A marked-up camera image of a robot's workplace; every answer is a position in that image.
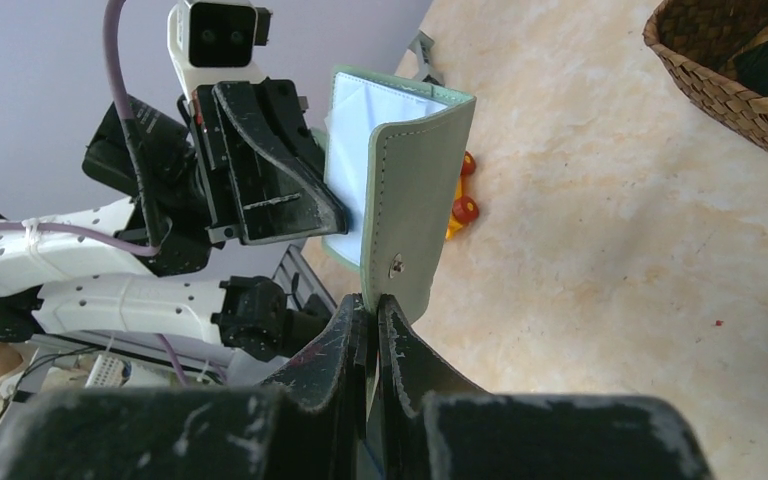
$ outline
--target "marble floor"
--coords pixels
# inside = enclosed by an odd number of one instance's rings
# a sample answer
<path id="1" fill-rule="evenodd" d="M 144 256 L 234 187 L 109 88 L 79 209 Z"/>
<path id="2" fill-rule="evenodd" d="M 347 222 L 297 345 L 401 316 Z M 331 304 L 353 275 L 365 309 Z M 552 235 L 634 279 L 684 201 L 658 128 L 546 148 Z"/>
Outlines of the marble floor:
<path id="1" fill-rule="evenodd" d="M 433 3 L 435 66 L 478 97 L 481 218 L 415 328 L 494 392 L 661 397 L 719 478 L 768 478 L 768 154 L 644 46 L 658 3 Z M 317 241 L 305 255 L 335 297 L 359 291 Z"/>

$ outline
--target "woven basket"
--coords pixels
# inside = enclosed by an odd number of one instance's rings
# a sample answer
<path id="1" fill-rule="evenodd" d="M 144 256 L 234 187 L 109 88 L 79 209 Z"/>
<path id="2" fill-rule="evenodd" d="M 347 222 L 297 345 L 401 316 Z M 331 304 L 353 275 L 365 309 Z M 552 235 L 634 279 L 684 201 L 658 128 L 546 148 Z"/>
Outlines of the woven basket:
<path id="1" fill-rule="evenodd" d="M 665 0 L 643 38 L 694 105 L 768 151 L 768 97 L 729 73 L 767 28 L 768 0 Z"/>

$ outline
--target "camera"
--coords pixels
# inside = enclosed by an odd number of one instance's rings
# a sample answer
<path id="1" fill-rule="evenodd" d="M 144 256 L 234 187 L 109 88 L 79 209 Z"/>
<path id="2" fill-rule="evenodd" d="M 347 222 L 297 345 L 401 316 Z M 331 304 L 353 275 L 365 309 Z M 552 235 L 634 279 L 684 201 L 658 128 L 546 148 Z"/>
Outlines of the camera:
<path id="1" fill-rule="evenodd" d="M 245 0 L 180 0 L 178 44 L 196 68 L 241 68 L 266 45 L 272 13 Z"/>

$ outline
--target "toy car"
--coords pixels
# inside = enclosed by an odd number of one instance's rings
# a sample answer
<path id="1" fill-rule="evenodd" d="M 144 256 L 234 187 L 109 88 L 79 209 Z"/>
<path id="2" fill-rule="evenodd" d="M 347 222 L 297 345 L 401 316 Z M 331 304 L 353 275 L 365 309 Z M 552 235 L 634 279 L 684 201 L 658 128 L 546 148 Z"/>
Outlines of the toy car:
<path id="1" fill-rule="evenodd" d="M 446 229 L 446 240 L 460 229 L 466 227 L 478 218 L 478 204 L 469 195 L 464 194 L 466 177 L 475 173 L 475 157 L 464 152 L 464 162 L 461 166 L 461 176 L 455 189 L 455 203 L 452 204 L 452 214 L 449 216 L 449 228 Z"/>

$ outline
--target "white wall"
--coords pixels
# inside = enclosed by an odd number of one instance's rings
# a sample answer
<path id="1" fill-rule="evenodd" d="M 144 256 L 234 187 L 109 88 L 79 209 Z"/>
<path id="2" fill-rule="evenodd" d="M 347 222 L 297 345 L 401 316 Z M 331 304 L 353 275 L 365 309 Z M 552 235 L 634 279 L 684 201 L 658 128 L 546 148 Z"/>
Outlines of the white wall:
<path id="1" fill-rule="evenodd" d="M 12 219 L 92 208 L 118 194 L 85 178 L 86 143 L 110 104 L 101 50 L 103 0 L 0 0 L 0 211 Z M 125 5 L 120 49 L 130 92 L 178 118 L 166 53 L 173 0 Z M 330 72 L 348 63 L 395 70 L 430 0 L 262 0 L 274 12 L 255 60 L 308 96 L 322 125 Z M 207 275 L 271 274 L 283 245 L 229 245 Z"/>

